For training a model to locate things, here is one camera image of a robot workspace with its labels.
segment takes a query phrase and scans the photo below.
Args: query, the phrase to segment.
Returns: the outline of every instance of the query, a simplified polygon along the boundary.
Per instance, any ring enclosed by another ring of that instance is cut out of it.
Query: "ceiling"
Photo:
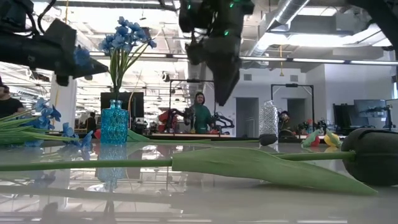
[[[47,6],[47,0],[33,0],[34,11],[40,14]],[[179,7],[178,1],[172,1],[175,7]],[[278,0],[253,0],[256,3],[255,12],[246,16],[243,29],[243,42],[241,54],[247,53],[255,46],[261,37],[259,25],[265,14],[277,8]],[[307,7],[300,11],[299,15],[309,16],[332,16],[336,13],[345,12],[348,9],[343,0],[311,0]],[[66,21],[78,31],[78,43],[84,45],[91,51],[98,51],[98,44],[106,34],[113,34],[114,28],[118,25],[119,16],[129,21],[138,22],[142,27],[149,27],[150,34],[157,42],[156,49],[147,49],[152,53],[184,54],[184,45],[187,41],[178,26],[178,15],[175,12],[159,9],[157,1],[130,1],[130,0],[58,0],[44,17],[43,26],[48,25],[59,18]],[[273,57],[304,57],[322,58],[333,57],[333,50],[336,48],[326,47],[299,47],[293,45],[270,45],[266,53]],[[109,60],[100,60],[101,63],[109,65]],[[285,63],[289,68],[303,68],[307,64]],[[280,63],[270,63],[268,69],[280,67]],[[27,69],[17,65],[1,64],[1,76],[4,82],[13,84],[14,92],[26,102],[32,101],[32,96],[43,96],[49,98],[50,83],[32,78]],[[43,76],[52,78],[52,72],[38,71]],[[127,71],[124,77],[122,91],[144,91],[146,93],[146,111],[159,112],[160,107],[169,105],[169,83],[162,80],[162,75],[168,74],[173,79],[186,79],[190,77],[188,62],[176,60],[173,62],[160,61],[137,61]],[[43,83],[42,87],[26,86],[27,84]],[[92,81],[78,79],[78,101],[77,106],[81,110],[100,111],[98,98],[100,93],[109,91],[111,80],[108,74],[94,75]],[[190,104],[189,85],[186,82],[173,82],[176,92],[172,96],[172,107],[180,110]]]

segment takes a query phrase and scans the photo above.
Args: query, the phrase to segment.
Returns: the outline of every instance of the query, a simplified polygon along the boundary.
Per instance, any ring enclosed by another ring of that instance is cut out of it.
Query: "flower stem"
[[[331,159],[353,159],[355,152],[322,152],[300,154],[274,154],[274,156],[290,161],[317,161]],[[56,170],[79,168],[105,168],[105,167],[167,167],[172,166],[173,160],[108,160],[108,161],[72,161],[72,162],[36,162],[31,164],[0,165],[3,171],[28,171],[28,170]]]

